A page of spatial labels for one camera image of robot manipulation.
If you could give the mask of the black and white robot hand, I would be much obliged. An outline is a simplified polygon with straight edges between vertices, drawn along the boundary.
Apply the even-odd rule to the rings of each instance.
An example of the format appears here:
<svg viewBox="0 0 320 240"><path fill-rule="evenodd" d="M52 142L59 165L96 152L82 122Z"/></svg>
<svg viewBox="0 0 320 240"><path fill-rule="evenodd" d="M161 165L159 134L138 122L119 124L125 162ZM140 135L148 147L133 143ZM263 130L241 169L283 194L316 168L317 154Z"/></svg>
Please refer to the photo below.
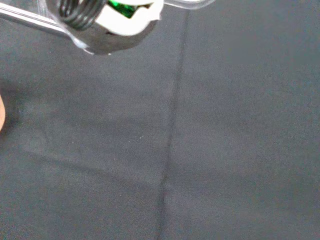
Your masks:
<svg viewBox="0 0 320 240"><path fill-rule="evenodd" d="M118 36L135 36L158 21L163 0L46 0L50 14L61 25L83 32L93 25Z"/></svg>

